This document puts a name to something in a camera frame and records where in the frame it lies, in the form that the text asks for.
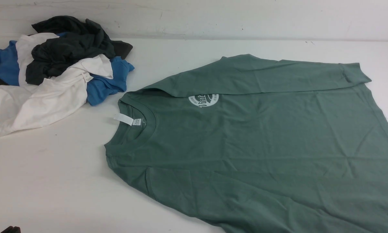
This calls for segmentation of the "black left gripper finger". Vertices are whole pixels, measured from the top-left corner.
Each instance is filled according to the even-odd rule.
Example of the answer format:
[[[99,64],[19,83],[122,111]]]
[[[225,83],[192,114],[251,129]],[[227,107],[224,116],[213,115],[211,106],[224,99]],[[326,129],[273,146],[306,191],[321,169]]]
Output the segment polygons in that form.
[[[1,231],[1,233],[21,233],[21,228],[9,226],[6,229],[4,229],[3,231]]]

